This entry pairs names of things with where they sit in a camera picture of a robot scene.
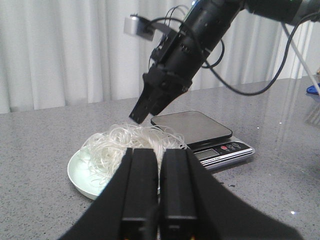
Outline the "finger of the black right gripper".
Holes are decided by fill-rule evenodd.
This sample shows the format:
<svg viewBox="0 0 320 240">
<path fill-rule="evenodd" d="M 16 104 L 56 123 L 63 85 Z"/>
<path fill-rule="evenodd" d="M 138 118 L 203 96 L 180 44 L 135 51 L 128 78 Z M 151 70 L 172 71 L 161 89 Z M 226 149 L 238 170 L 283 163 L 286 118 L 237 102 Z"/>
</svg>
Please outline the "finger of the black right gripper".
<svg viewBox="0 0 320 240">
<path fill-rule="evenodd" d="M 141 124 L 151 113 L 160 92 L 152 85 L 145 83 L 142 93 L 131 111 L 129 117 L 137 124 Z"/>
<path fill-rule="evenodd" d="M 162 91 L 159 90 L 156 93 L 155 101 L 151 105 L 150 113 L 153 116 L 158 115 L 161 113 L 172 101 L 174 101 L 176 98 L 184 94 L 185 91 L 183 90 L 168 90 L 168 91 Z"/>
</svg>

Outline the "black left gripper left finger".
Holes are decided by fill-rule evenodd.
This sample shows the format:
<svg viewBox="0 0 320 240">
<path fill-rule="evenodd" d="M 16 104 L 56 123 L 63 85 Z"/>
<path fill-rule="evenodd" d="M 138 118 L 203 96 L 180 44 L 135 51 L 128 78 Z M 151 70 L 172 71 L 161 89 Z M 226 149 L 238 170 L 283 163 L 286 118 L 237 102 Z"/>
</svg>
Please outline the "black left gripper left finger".
<svg viewBox="0 0 320 240">
<path fill-rule="evenodd" d="M 158 163 L 152 149 L 128 148 L 119 168 L 62 240 L 155 240 Z"/>
</svg>

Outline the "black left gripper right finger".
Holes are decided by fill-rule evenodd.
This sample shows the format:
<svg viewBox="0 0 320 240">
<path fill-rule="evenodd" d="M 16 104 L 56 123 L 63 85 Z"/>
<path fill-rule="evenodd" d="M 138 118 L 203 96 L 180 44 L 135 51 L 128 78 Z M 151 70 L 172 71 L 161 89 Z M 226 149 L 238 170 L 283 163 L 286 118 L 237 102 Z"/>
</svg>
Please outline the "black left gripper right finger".
<svg viewBox="0 0 320 240">
<path fill-rule="evenodd" d="M 162 240 L 301 240 L 294 228 L 251 207 L 191 150 L 168 149 L 160 171 Z"/>
</svg>

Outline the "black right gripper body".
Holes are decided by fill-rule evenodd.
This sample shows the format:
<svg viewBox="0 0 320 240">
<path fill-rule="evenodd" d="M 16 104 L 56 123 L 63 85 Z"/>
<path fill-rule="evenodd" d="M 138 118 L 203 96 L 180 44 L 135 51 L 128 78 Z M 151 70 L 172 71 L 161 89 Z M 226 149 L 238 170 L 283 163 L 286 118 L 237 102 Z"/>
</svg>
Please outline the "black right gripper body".
<svg viewBox="0 0 320 240">
<path fill-rule="evenodd" d="M 170 31 L 149 71 L 143 74 L 144 93 L 185 93 L 210 52 L 225 33 L 221 22 L 184 22 Z"/>
</svg>

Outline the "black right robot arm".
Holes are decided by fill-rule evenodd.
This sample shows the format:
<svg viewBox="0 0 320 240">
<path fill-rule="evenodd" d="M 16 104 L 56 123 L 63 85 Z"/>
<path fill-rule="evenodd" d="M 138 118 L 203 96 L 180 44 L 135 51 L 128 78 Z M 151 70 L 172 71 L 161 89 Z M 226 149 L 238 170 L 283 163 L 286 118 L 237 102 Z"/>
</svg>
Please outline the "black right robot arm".
<svg viewBox="0 0 320 240">
<path fill-rule="evenodd" d="M 126 34 L 151 41 L 159 30 L 164 37 L 151 54 L 153 64 L 142 76 L 143 90 L 130 118 L 140 124 L 148 115 L 158 115 L 188 91 L 200 68 L 212 69 L 208 56 L 242 10 L 294 28 L 320 19 L 317 0 L 197 0 L 178 30 L 164 17 L 148 20 L 132 14 L 125 19 Z"/>
</svg>

